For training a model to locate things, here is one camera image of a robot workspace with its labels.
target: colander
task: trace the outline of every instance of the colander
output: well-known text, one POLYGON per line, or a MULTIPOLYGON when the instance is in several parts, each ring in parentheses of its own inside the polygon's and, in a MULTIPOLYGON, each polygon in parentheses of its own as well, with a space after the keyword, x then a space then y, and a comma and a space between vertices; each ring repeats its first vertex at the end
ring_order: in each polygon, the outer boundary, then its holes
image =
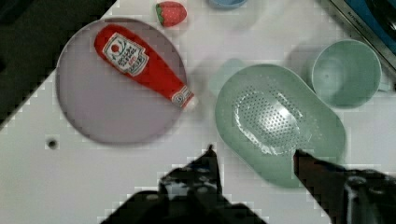
POLYGON ((209 81, 218 96, 219 135, 231 149, 262 178, 287 188, 299 186, 292 171, 296 149, 341 160, 346 147, 341 120, 297 75, 273 64, 240 70, 243 66, 230 60, 209 81))

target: table surface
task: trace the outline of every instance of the table surface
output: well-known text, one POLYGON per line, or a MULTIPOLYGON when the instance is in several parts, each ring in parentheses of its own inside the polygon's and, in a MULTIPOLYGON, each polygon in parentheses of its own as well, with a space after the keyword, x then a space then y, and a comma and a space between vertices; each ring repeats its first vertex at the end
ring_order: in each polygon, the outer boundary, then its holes
MULTIPOLYGON (((271 224, 329 223, 305 189, 281 189, 262 180, 218 135, 210 76, 230 58, 276 63, 296 73, 307 47, 347 38, 316 0, 248 0, 232 11, 206 0, 181 3, 187 22, 164 30, 156 1, 118 1, 105 15, 136 18, 157 27, 176 45, 200 106, 185 113, 156 142, 110 147, 75 131, 61 113, 54 76, 40 86, 0 132, 1 223, 99 223, 132 194, 157 189, 158 179, 199 157, 209 143, 219 155, 224 195, 245 203, 271 224), (59 142, 49 149, 48 139, 59 142)), ((379 92, 367 104, 335 113, 347 132, 346 164, 395 172, 396 96, 379 92)))

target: strawberry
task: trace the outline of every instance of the strawberry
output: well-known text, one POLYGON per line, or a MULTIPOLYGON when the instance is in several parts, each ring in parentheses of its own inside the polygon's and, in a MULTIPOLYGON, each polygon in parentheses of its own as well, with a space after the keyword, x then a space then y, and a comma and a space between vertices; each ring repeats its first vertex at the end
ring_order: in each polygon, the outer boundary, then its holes
POLYGON ((164 27, 177 25, 187 17, 186 8, 177 2, 161 2, 155 6, 158 20, 164 27))

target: green cup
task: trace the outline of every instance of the green cup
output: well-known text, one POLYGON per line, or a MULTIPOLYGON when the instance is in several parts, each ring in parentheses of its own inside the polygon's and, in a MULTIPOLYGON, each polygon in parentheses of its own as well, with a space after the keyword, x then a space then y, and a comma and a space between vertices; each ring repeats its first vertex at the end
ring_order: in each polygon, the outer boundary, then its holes
POLYGON ((354 108, 369 101, 381 84, 381 63, 375 52, 357 40, 338 41, 308 63, 308 84, 324 103, 354 108))

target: pink plate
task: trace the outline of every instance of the pink plate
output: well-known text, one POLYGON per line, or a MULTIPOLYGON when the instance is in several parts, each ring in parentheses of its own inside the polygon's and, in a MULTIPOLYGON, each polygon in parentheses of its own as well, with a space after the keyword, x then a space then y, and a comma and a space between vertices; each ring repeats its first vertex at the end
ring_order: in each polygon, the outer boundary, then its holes
POLYGON ((93 141, 147 143, 172 127, 181 109, 99 58, 93 41, 110 23, 140 35, 186 83, 183 62, 161 32, 142 21, 106 19, 85 26, 65 46, 57 66, 59 103, 74 128, 93 141))

